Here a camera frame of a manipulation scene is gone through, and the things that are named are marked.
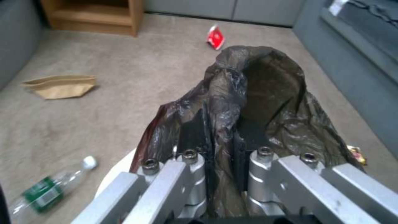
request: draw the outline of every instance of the trash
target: trash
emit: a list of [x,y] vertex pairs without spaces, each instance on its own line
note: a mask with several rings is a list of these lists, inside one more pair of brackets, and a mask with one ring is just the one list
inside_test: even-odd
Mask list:
[[180,99],[161,105],[137,146],[130,172],[148,158],[166,162],[185,149],[205,158],[207,213],[247,216],[249,156],[268,146],[279,157],[310,152],[325,167],[361,164],[307,92],[303,70],[271,47],[224,49],[205,77]]
[[51,76],[22,83],[24,87],[35,91],[44,99],[79,97],[95,84],[95,77],[86,75]]
[[39,214],[48,211],[73,191],[86,178],[87,173],[96,166],[95,158],[88,156],[81,163],[47,176],[24,191],[9,209],[12,223],[33,222]]
[[348,150],[353,154],[354,158],[360,162],[363,166],[368,165],[367,164],[367,159],[363,157],[361,154],[361,149],[359,147],[354,147],[351,145],[347,145]]
[[207,42],[216,50],[219,50],[221,46],[224,44],[225,38],[222,32],[220,31],[217,24],[213,25],[208,34],[207,34]]

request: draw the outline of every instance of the trash bag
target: trash bag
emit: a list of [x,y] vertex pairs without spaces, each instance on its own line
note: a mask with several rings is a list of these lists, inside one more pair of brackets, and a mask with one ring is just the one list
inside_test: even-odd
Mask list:
[[271,47],[232,46],[179,100],[161,105],[137,146],[130,172],[141,161],[166,162],[187,148],[205,158],[207,213],[247,216],[249,155],[266,145],[279,157],[316,154],[331,167],[361,165],[327,114],[306,90],[303,70]]

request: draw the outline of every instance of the brown paper bag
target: brown paper bag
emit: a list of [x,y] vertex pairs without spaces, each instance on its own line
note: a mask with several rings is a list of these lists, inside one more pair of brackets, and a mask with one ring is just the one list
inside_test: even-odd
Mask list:
[[96,84],[94,76],[62,75],[23,82],[22,85],[35,91],[44,99],[79,97]]

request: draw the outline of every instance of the water bottle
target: water bottle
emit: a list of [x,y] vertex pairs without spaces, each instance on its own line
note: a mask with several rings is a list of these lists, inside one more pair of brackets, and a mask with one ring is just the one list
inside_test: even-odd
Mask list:
[[9,208],[12,224],[33,223],[40,215],[73,191],[86,178],[87,173],[96,166],[95,158],[88,156],[81,163],[45,177],[24,191]]

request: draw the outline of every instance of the carpeted floor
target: carpeted floor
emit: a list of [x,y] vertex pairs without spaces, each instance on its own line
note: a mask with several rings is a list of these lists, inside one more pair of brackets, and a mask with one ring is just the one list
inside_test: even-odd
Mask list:
[[[94,155],[99,167],[45,218],[47,223],[69,223],[92,200],[108,170],[136,147],[159,105],[179,98],[203,78],[219,53],[205,43],[214,23],[146,14],[138,38],[46,31],[30,62],[0,91],[0,182],[7,199]],[[342,138],[363,150],[368,174],[398,191],[398,162],[291,29],[217,23],[225,46],[271,46],[295,60]],[[20,86],[63,74],[95,75],[99,85],[82,98],[63,100],[43,100]]]

